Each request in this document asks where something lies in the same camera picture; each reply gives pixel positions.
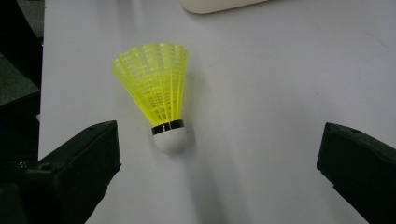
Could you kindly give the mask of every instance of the yellow mesh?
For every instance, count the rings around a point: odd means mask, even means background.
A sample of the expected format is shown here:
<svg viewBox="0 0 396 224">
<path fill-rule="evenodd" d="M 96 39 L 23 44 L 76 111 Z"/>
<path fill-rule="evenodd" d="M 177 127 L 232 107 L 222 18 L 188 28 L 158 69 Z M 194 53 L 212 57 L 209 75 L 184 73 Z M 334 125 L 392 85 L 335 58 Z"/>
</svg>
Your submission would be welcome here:
<svg viewBox="0 0 396 224">
<path fill-rule="evenodd" d="M 153 126 L 180 119 L 188 52 L 180 45 L 147 44 L 129 49 L 112 71 Z"/>
</svg>

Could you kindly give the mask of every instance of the white rounded base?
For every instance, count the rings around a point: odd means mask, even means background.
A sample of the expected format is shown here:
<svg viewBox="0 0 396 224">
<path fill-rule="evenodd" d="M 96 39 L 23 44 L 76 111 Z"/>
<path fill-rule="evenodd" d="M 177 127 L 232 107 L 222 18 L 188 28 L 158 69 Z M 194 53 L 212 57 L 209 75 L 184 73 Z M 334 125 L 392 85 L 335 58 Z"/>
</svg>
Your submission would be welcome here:
<svg viewBox="0 0 396 224">
<path fill-rule="evenodd" d="M 182 127 L 163 133 L 157 133 L 153 138 L 159 150 L 166 153 L 178 153 L 186 146 L 187 132 L 186 128 Z"/>
</svg>

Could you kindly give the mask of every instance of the badminton birdie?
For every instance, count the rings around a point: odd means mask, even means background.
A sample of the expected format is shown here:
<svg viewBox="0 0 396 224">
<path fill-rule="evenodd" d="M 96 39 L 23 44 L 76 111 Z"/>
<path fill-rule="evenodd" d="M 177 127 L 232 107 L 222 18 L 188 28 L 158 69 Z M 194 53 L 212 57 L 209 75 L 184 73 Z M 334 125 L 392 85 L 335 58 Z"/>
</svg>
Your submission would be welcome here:
<svg viewBox="0 0 396 224">
<path fill-rule="evenodd" d="M 129 49 L 112 63 L 112 71 L 153 126 L 157 147 L 179 152 L 187 132 L 181 119 L 188 52 L 180 45 L 147 44 Z"/>
</svg>

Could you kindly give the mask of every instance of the floor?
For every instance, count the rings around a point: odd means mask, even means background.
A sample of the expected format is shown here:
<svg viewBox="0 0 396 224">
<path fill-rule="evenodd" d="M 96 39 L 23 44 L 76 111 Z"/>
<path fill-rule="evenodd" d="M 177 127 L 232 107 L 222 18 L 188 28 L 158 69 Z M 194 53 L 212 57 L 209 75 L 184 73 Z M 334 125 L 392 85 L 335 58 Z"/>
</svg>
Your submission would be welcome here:
<svg viewBox="0 0 396 224">
<path fill-rule="evenodd" d="M 17 0 L 37 37 L 44 34 L 44 0 Z M 0 54 L 0 105 L 37 92 L 38 88 Z"/>
</svg>

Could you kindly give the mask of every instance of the table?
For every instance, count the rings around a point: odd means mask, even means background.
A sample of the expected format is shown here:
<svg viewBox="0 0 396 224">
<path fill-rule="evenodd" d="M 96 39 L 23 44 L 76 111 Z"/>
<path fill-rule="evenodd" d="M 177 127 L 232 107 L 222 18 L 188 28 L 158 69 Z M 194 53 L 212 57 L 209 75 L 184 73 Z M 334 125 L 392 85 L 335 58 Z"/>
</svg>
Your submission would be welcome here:
<svg viewBox="0 0 396 224">
<path fill-rule="evenodd" d="M 316 169 L 324 124 L 396 147 L 396 2 L 273 0 L 195 15 L 177 0 L 46 1 L 40 158 L 119 124 L 122 167 L 88 223 L 366 223 Z M 184 153 L 110 71 L 151 42 L 190 53 Z"/>
</svg>

